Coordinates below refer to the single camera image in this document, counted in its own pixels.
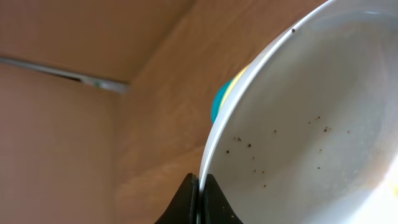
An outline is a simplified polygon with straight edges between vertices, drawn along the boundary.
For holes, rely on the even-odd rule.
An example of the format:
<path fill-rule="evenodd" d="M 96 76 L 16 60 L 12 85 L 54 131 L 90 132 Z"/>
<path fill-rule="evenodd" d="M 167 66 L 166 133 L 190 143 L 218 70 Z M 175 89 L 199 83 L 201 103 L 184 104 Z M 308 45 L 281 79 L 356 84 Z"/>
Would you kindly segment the white plate front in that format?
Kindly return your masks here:
<path fill-rule="evenodd" d="M 327 1 L 248 66 L 200 167 L 242 223 L 397 222 L 397 0 Z"/>

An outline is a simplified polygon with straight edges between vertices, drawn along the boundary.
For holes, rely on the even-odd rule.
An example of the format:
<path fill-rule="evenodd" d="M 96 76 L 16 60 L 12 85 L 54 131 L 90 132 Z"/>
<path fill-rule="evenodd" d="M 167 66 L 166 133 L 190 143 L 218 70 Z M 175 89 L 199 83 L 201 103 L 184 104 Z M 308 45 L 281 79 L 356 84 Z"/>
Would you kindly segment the yellow plate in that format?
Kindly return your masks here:
<path fill-rule="evenodd" d="M 237 83 L 237 81 L 241 78 L 241 76 L 243 75 L 243 73 L 247 70 L 249 65 L 246 65 L 237 75 L 234 76 L 234 78 L 232 78 L 232 82 L 230 84 L 230 86 L 228 87 L 226 93 L 224 94 L 224 97 L 221 101 L 221 105 L 220 105 L 220 109 L 223 106 L 223 104 L 225 103 L 228 95 L 230 94 L 231 90 L 233 89 L 233 87 L 235 86 L 235 84 Z"/>

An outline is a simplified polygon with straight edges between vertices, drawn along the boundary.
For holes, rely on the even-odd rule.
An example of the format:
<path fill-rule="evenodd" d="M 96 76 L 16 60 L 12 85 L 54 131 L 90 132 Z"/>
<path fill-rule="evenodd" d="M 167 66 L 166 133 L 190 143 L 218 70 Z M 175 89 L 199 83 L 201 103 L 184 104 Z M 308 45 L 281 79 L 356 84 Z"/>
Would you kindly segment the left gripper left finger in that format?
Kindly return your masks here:
<path fill-rule="evenodd" d="M 155 224 L 196 224 L 198 205 L 198 178 L 185 176 L 165 212 Z"/>

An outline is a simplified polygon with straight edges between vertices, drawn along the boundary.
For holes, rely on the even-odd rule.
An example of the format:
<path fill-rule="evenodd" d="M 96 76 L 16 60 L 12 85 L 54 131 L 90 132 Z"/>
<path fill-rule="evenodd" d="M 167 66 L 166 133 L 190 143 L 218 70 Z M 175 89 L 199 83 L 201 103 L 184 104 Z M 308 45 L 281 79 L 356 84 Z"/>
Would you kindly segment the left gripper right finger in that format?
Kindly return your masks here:
<path fill-rule="evenodd" d="M 201 223 L 243 224 L 212 174 L 207 175 L 202 193 Z"/>

